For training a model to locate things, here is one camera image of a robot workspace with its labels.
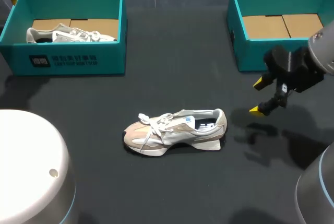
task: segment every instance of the shoe box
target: shoe box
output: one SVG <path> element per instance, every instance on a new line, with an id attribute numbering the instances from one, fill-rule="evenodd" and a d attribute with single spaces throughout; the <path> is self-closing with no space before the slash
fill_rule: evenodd
<path id="1" fill-rule="evenodd" d="M 334 0 L 229 0 L 227 24 L 240 71 L 264 71 L 264 54 L 289 51 L 334 19 Z"/>
<path id="2" fill-rule="evenodd" d="M 26 43 L 30 27 L 59 23 L 114 37 L 113 42 Z M 0 36 L 0 52 L 14 75 L 123 74 L 125 0 L 17 0 Z"/>

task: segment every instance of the white sneaker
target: white sneaker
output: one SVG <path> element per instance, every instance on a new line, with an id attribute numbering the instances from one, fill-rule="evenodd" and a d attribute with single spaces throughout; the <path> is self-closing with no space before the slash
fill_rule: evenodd
<path id="1" fill-rule="evenodd" d="M 201 150 L 220 150 L 227 120 L 221 109 L 181 110 L 149 118 L 140 113 L 140 122 L 125 131 L 124 143 L 132 150 L 161 156 L 176 143 L 187 143 Z"/>
<path id="2" fill-rule="evenodd" d="M 28 28 L 27 43 L 37 42 L 105 42 L 116 41 L 115 38 L 100 34 L 97 31 L 87 32 L 79 28 L 71 28 L 62 23 L 52 30 L 36 30 Z"/>

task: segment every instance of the box flap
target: box flap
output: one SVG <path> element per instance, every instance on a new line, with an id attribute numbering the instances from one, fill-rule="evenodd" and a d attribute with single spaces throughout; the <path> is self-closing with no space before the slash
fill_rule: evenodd
<path id="1" fill-rule="evenodd" d="M 317 14 L 282 15 L 292 38 L 309 38 L 323 25 Z"/>
<path id="2" fill-rule="evenodd" d="M 247 16 L 243 17 L 248 38 L 282 39 L 289 38 L 282 16 Z"/>
<path id="3" fill-rule="evenodd" d="M 37 19 L 33 21 L 32 27 L 36 30 L 52 30 L 60 23 L 69 27 L 70 22 L 70 19 Z"/>
<path id="4" fill-rule="evenodd" d="M 118 19 L 71 20 L 70 26 L 89 32 L 97 31 L 100 34 L 106 34 L 115 39 L 117 39 L 118 35 Z"/>

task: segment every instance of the black table surface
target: black table surface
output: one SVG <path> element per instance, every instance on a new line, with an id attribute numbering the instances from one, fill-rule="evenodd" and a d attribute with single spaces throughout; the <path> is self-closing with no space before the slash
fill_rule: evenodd
<path id="1" fill-rule="evenodd" d="M 125 76 L 13 77 L 0 60 L 0 108 L 49 120 L 77 179 L 79 224 L 298 223 L 296 182 L 334 134 L 333 78 L 289 97 L 269 117 L 248 110 L 273 95 L 240 73 L 226 7 L 129 9 Z M 178 146 L 150 158 L 127 152 L 138 113 L 221 108 L 220 151 Z"/>

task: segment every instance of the white cylinder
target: white cylinder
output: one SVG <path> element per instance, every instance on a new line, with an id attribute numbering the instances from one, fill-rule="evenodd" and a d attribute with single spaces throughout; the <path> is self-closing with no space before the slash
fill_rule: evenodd
<path id="1" fill-rule="evenodd" d="M 66 144 L 44 118 L 0 110 L 0 224 L 76 224 Z"/>

